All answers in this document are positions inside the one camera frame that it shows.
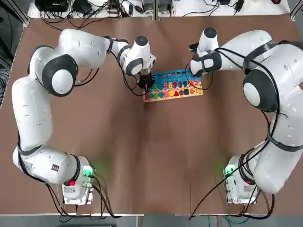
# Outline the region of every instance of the wire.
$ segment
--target wire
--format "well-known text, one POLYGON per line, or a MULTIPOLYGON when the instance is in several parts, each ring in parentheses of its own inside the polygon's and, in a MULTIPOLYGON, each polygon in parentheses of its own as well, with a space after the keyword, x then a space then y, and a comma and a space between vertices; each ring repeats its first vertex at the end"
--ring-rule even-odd
POLYGON ((107 211, 109 212, 110 216, 112 218, 121 218, 121 216, 116 216, 113 214, 112 210, 108 207, 108 204, 106 203, 104 196, 102 195, 102 192, 94 185, 92 186, 92 188, 95 189, 97 191, 97 193, 100 195, 100 198, 104 202, 104 205, 105 205, 107 211))
MULTIPOLYGON (((239 54, 239 53, 236 53, 234 51, 231 51, 231 50, 228 50, 226 48, 222 48, 222 47, 219 47, 219 48, 216 48, 215 51, 218 51, 218 50, 224 50, 224 51, 227 51, 227 52, 230 52, 232 54, 235 54, 236 56, 238 57, 241 57, 243 59, 245 59, 245 56, 239 54)), ((261 63, 255 61, 255 60, 250 60, 252 63, 260 66, 261 68, 263 68, 267 73, 268 75, 270 76, 272 82, 273 82, 273 85, 274 85, 274 88, 275 88, 275 91, 276 91, 276 101, 277 101, 277 113, 280 113, 280 97, 279 97, 279 90, 277 88, 277 85, 276 85, 276 81, 273 77, 273 75, 271 74, 271 72, 264 66, 262 65, 261 63)), ((279 114, 276 114, 276 117, 275 117, 275 120, 274 120, 274 124, 273 124, 273 128, 272 128, 272 131, 270 133, 270 136, 272 137, 274 132, 275 132, 275 129, 276 129, 276 124, 278 122, 278 116, 279 114)), ((222 184, 228 177, 230 177, 233 173, 235 173, 237 170, 239 170, 240 168, 242 168, 246 163, 248 163, 249 161, 251 161, 254 157, 256 157, 260 152, 262 152, 264 150, 264 148, 269 144, 269 140, 267 140, 264 144, 264 146, 258 151, 256 152, 253 156, 251 156, 250 158, 248 158, 245 162, 242 163, 242 165, 239 165, 235 170, 233 170, 229 175, 227 175, 226 177, 224 177, 215 187, 213 187, 201 200, 200 202, 197 204, 196 208, 194 209, 193 213, 191 214, 189 220, 191 220, 193 217, 194 217, 194 213, 196 212, 196 210, 198 209, 198 207, 200 206, 200 204, 205 200, 205 198, 211 193, 213 192, 216 187, 218 187, 220 184, 222 184)), ((273 210, 274 210, 274 206, 275 206, 275 195, 272 194, 272 205, 271 205, 271 209, 269 211, 269 213, 264 216, 264 217, 254 217, 254 216, 250 216, 250 215, 245 215, 243 214, 244 217, 249 217, 249 218, 252 218, 252 219, 267 219, 268 217, 270 217, 270 215, 272 214, 273 210)))
MULTIPOLYGON (((98 178, 96 178, 96 177, 94 177, 94 179, 97 181, 97 183, 98 183, 98 186, 99 186, 99 190, 101 191, 101 184, 100 184, 100 181, 98 180, 98 178)), ((104 212, 104 210, 102 210, 102 200, 100 200, 100 203, 101 203, 101 214, 100 214, 100 218, 101 219, 106 219, 106 217, 103 217, 102 215, 103 215, 103 212, 104 212)))
POLYGON ((78 87, 80 84, 82 84, 83 82, 85 82, 88 79, 88 77, 91 75, 92 71, 93 71, 93 69, 91 69, 90 72, 89 72, 89 74, 87 75, 87 77, 84 80, 79 81, 79 83, 76 84, 75 87, 78 87))
POLYGON ((246 218, 244 221, 242 221, 242 222, 234 222, 234 221, 232 221, 232 220, 230 220, 228 217, 226 217, 226 216, 222 216, 226 221, 228 221, 228 222, 230 222, 231 224, 234 224, 234 225, 237 225, 237 226, 240 226, 240 225, 242 225, 242 224, 244 224, 244 223, 246 223, 246 222, 248 222, 248 220, 249 220, 249 218, 246 218))
POLYGON ((213 4, 208 4, 205 0, 203 0, 203 2, 204 2, 207 6, 216 6, 218 1, 216 2, 215 5, 213 5, 213 4))
POLYGON ((229 61, 231 61, 235 66, 237 66, 240 69, 243 69, 242 66, 240 66, 239 64, 237 64, 235 61, 233 61, 230 57, 228 57, 225 53, 216 50, 218 53, 222 54, 225 58, 227 58, 229 61))
POLYGON ((185 17, 185 16, 187 16, 187 15, 189 15, 189 14, 191 14, 191 13, 197 13, 197 14, 208 13, 208 12, 212 11, 215 7, 216 7, 216 5, 215 5, 212 9, 210 9, 210 10, 208 10, 208 11, 204 11, 204 12, 190 12, 190 13, 184 14, 183 17, 185 17))
POLYGON ((219 6, 220 6, 220 2, 219 2, 219 1, 217 1, 217 3, 219 3, 219 4, 218 4, 218 7, 217 7, 217 8, 215 8, 215 9, 214 9, 214 10, 213 10, 213 11, 212 11, 210 14, 209 14, 209 16, 210 16, 210 15, 212 15, 212 13, 213 13, 213 12, 215 12, 215 11, 216 11, 216 10, 219 8, 219 6))
POLYGON ((77 85, 75 85, 75 87, 81 87, 81 86, 84 86, 84 85, 90 83, 90 82, 95 78, 96 74, 99 72, 99 69, 100 69, 100 68, 98 68, 98 69, 96 70, 95 74, 94 74, 88 81, 86 81, 86 82, 84 82, 84 83, 77 84, 77 85))
POLYGON ((227 221, 228 225, 229 225, 230 227, 232 227, 231 223, 230 223, 224 216, 221 216, 221 220, 222 220, 222 217, 225 219, 225 221, 227 221))

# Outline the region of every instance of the wooden puzzle board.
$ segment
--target wooden puzzle board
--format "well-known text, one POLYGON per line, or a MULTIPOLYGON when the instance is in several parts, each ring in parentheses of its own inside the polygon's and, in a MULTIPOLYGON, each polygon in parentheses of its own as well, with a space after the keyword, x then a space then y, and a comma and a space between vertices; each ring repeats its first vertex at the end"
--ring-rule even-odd
POLYGON ((202 88, 201 78, 193 77, 190 70, 186 70, 186 75, 185 70, 176 70, 153 73, 151 76, 155 79, 155 83, 143 96, 144 102, 201 96, 203 94, 203 90, 199 89, 199 87, 202 88))

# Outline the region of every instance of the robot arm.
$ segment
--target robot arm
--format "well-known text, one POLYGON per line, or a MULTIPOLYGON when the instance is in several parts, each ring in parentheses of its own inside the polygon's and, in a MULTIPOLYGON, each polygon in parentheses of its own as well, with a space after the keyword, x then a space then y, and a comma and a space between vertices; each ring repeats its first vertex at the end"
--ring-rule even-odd
MULTIPOLYGON (((239 70, 245 73, 243 93, 255 108, 265 112, 277 110, 276 90, 268 72, 250 60, 261 62, 273 75, 279 91, 279 109, 274 140, 256 155, 247 165, 241 167, 226 181, 229 203, 248 203, 254 201, 257 185, 270 194, 277 193, 285 184, 303 151, 303 91, 299 88, 303 81, 303 44, 286 42, 276 44, 265 31, 243 33, 222 46, 239 53, 238 57, 223 49, 218 49, 217 32, 207 28, 198 44, 190 46, 196 54, 190 62, 194 76, 200 77, 216 70, 239 70)), ((255 151, 241 156, 233 156, 225 172, 231 172, 241 163, 262 149, 264 142, 255 151)))
POLYGON ((56 48, 39 46, 34 50, 29 75, 16 80, 12 86, 19 136, 13 162, 33 177, 62 184, 69 204, 87 202, 83 199, 89 194, 83 186, 84 168, 90 166, 86 158, 58 151, 47 144, 53 133, 50 94, 67 96, 73 90, 78 67, 99 68, 108 53, 115 56, 126 75, 139 73, 143 87, 152 83, 151 68, 156 58, 150 53, 144 36, 137 37, 130 47, 126 40, 65 29, 56 48))
MULTIPOLYGON (((222 47, 247 56, 253 50, 271 41, 272 38, 267 32, 251 31, 231 39, 222 47)), ((200 77, 216 70, 241 70, 237 65, 242 67, 244 59, 229 52, 214 51, 218 47, 217 31, 211 27, 203 31, 199 43, 189 46, 190 50, 195 52, 190 61, 190 70, 194 76, 200 77)), ((255 60, 262 61, 263 56, 261 55, 255 60)))

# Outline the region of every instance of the brown table surface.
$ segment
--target brown table surface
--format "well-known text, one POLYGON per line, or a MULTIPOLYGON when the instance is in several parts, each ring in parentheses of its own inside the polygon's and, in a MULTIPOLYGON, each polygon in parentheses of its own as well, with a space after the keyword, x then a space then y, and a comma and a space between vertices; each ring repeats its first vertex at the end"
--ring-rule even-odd
MULTIPOLYGON (((80 19, 73 22, 80 24, 80 19)), ((59 23, 60 28, 72 28, 59 23)), ((149 39, 157 57, 153 72, 184 69, 192 57, 188 45, 206 27, 218 31, 224 44, 250 30, 268 31, 275 41, 300 40, 297 26, 288 15, 252 17, 177 17, 104 19, 84 30, 132 42, 149 39)), ((12 162, 17 126, 12 103, 13 82, 27 75, 37 45, 56 46, 60 31, 32 19, 25 28, 14 60, 9 87, 0 110, 0 213, 57 213, 46 187, 24 175, 12 162)), ((84 78, 89 69, 81 69, 84 78)), ((223 167, 234 154, 241 154, 266 136, 265 119, 251 107, 242 92, 243 73, 214 74, 203 96, 144 104, 128 91, 113 56, 108 56, 96 78, 75 88, 65 98, 52 97, 53 136, 49 143, 62 151, 85 156, 103 175, 114 213, 190 213, 199 200, 222 178, 223 167)), ((205 87, 210 75, 203 77, 205 87)), ((284 188, 276 195, 275 214, 302 214, 302 159, 284 188)), ((225 197, 223 187, 221 194, 225 197)), ((248 212, 267 213, 259 199, 248 212)), ((95 194, 92 205, 79 213, 100 213, 95 194)), ((232 207, 239 212, 240 206, 232 207)), ((198 214, 227 213, 225 198, 215 190, 198 214)))

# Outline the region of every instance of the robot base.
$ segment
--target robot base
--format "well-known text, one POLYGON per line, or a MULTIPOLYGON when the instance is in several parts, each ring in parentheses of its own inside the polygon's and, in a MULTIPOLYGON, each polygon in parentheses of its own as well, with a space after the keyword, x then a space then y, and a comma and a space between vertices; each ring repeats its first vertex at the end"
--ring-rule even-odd
POLYGON ((91 185, 93 178, 84 175, 84 168, 90 168, 89 162, 85 157, 78 156, 80 161, 80 173, 74 186, 62 184, 64 204, 86 205, 93 202, 93 189, 91 185))
MULTIPOLYGON (((235 169, 234 165, 228 165, 224 170, 223 174, 224 177, 228 173, 227 169, 235 169)), ((255 186, 246 184, 243 180, 239 180, 238 176, 239 172, 236 171, 230 177, 228 177, 225 182, 225 190, 226 190, 226 197, 229 204, 250 204, 256 203, 256 196, 257 196, 257 189, 254 190, 255 186)))

